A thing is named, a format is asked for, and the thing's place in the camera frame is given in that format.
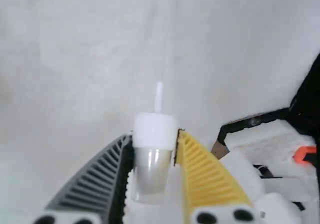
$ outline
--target white plastic tube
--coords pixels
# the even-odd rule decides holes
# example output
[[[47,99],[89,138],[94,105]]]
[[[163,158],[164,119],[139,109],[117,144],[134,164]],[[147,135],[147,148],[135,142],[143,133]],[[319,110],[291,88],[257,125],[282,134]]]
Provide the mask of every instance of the white plastic tube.
[[[140,113],[135,117],[131,197],[134,201],[156,204],[163,200],[177,135],[177,122],[171,116]]]

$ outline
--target white vial cap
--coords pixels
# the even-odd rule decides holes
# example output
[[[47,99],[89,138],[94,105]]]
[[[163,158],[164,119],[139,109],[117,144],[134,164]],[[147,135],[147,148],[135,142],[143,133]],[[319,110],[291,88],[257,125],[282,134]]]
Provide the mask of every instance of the white vial cap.
[[[174,150],[178,135],[178,124],[169,115],[139,113],[134,119],[133,147]]]

